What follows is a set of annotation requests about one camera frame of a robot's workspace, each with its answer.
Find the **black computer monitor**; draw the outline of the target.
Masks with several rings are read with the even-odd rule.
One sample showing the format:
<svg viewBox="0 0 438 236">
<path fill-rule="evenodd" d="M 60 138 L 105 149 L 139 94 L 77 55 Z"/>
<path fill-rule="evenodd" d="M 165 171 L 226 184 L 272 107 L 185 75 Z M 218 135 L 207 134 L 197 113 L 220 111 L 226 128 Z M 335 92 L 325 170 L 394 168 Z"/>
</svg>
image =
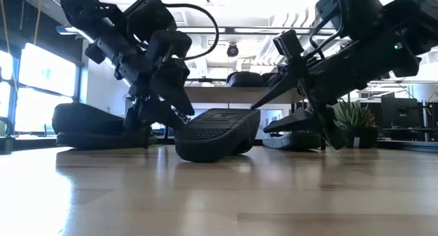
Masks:
<svg viewBox="0 0 438 236">
<path fill-rule="evenodd" d="M 422 126 L 419 104 L 415 99 L 382 98 L 382 115 L 386 127 L 415 128 Z"/>
<path fill-rule="evenodd" d="M 430 129 L 438 128 L 438 102 L 428 102 L 426 104 L 427 126 Z"/>
</svg>

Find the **small potted green plant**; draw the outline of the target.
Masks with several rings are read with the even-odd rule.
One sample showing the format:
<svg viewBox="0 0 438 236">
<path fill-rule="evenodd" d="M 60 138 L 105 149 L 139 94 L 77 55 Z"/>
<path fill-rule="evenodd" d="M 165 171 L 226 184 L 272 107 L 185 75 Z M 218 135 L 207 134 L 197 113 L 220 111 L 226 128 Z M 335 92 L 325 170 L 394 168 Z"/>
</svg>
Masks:
<svg viewBox="0 0 438 236">
<path fill-rule="evenodd" d="M 335 119 L 346 137 L 348 148 L 372 148 L 378 138 L 375 117 L 368 107 L 359 101 L 339 99 L 334 106 Z"/>
</svg>

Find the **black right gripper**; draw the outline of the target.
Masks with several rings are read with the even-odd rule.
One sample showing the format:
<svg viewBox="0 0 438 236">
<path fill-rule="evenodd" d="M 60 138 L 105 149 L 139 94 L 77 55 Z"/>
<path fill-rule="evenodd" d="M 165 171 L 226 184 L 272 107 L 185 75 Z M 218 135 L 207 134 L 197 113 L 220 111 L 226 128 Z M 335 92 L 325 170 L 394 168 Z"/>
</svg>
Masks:
<svg viewBox="0 0 438 236">
<path fill-rule="evenodd" d="M 339 53 L 324 60 L 312 62 L 312 54 L 302 56 L 303 48 L 296 32 L 291 29 L 274 38 L 277 51 L 286 57 L 286 63 L 278 67 L 283 79 L 275 86 L 269 87 L 266 93 L 250 108 L 257 109 L 275 98 L 286 94 L 289 103 L 301 100 L 301 95 L 309 101 L 310 108 L 298 108 L 280 120 L 272 121 L 263 129 L 264 133 L 301 130 L 322 130 L 326 140 L 339 150 L 346 146 L 346 138 L 335 124 L 335 113 L 330 106 L 337 103 L 343 95 L 354 90 L 359 83 L 363 86 L 367 81 L 359 82 L 354 69 L 359 65 L 353 60 L 353 53 L 365 45 L 371 44 L 376 36 L 374 32 L 355 40 Z"/>
</svg>

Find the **wide bright window pane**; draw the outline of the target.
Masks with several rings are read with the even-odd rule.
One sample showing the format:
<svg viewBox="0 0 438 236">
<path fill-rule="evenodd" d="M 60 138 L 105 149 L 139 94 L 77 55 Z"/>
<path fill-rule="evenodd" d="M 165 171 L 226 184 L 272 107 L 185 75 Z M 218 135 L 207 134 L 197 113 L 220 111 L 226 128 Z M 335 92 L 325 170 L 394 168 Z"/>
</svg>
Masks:
<svg viewBox="0 0 438 236">
<path fill-rule="evenodd" d="M 15 123 L 17 131 L 52 131 L 54 109 L 71 103 L 75 92 L 76 65 L 27 43 L 22 50 Z"/>
</svg>

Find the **long ceiling light bar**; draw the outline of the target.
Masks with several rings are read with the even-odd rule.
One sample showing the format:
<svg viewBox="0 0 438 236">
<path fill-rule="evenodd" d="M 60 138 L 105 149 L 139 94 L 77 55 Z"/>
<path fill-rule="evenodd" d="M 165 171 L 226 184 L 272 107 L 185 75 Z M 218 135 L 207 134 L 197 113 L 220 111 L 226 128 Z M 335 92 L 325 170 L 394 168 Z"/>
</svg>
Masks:
<svg viewBox="0 0 438 236">
<path fill-rule="evenodd" d="M 61 35 L 73 35 L 79 34 L 79 30 L 75 27 L 65 27 L 65 26 L 57 26 L 56 31 Z M 299 36 L 309 35 L 312 31 L 312 28 L 309 27 L 295 27 L 292 28 L 295 30 L 296 34 Z M 213 35 L 215 34 L 214 27 L 178 27 L 178 31 L 182 31 L 187 34 L 202 34 L 202 35 Z M 220 35 L 266 35 L 266 36 L 275 36 L 284 31 L 288 31 L 287 27 L 219 27 L 218 33 Z M 331 28 L 322 28 L 317 31 L 315 34 L 317 36 L 330 36 L 334 34 L 336 31 Z"/>
</svg>

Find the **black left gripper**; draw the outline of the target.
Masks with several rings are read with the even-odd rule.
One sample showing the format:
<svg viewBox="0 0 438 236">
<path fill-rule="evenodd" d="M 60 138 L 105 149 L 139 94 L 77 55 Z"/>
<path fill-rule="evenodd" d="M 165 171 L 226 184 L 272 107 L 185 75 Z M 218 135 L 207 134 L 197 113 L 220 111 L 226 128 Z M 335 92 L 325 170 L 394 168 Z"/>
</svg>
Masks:
<svg viewBox="0 0 438 236">
<path fill-rule="evenodd" d="M 184 89 L 190 70 L 181 60 L 169 60 L 157 69 L 160 58 L 157 50 L 142 51 L 139 47 L 122 47 L 114 56 L 116 72 L 129 83 L 128 94 L 135 99 L 123 122 L 126 130 L 156 122 L 173 129 L 181 128 L 184 123 L 171 105 L 184 115 L 194 115 Z"/>
</svg>

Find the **white ceiling pipes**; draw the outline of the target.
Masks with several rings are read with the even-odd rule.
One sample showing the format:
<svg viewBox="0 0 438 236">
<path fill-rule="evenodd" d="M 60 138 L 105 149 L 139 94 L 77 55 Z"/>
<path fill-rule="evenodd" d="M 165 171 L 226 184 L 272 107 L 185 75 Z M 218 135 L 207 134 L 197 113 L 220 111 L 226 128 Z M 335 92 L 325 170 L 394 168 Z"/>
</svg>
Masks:
<svg viewBox="0 0 438 236">
<path fill-rule="evenodd" d="M 315 20 L 315 10 L 311 10 L 310 7 L 299 12 L 287 12 L 282 14 L 275 14 L 271 27 L 283 27 L 289 29 L 291 27 L 310 27 Z M 277 36 L 281 31 L 275 32 L 273 35 L 265 37 L 263 46 L 260 52 L 256 55 L 252 62 L 252 65 L 257 66 L 274 66 L 281 63 L 284 57 L 279 55 L 274 43 L 273 38 Z"/>
</svg>

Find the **narrow bright window pane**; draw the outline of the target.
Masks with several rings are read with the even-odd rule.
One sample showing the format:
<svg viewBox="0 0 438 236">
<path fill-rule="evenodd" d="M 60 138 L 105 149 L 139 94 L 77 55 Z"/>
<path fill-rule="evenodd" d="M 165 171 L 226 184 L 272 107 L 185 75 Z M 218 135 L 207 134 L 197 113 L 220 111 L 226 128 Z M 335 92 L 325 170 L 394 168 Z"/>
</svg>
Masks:
<svg viewBox="0 0 438 236">
<path fill-rule="evenodd" d="M 0 51 L 0 68 L 3 82 L 0 81 L 0 116 L 7 117 L 10 101 L 10 84 L 5 80 L 12 78 L 13 57 L 4 51 Z"/>
</svg>

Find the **dark office desk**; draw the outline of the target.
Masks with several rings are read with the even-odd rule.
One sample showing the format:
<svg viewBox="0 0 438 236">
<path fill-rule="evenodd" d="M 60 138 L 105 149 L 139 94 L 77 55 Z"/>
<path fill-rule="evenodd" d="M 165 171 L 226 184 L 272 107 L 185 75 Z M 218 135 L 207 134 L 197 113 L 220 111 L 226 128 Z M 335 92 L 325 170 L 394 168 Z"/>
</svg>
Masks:
<svg viewBox="0 0 438 236">
<path fill-rule="evenodd" d="M 431 128 L 387 128 L 378 131 L 379 139 L 399 141 L 437 142 L 438 129 Z"/>
</svg>

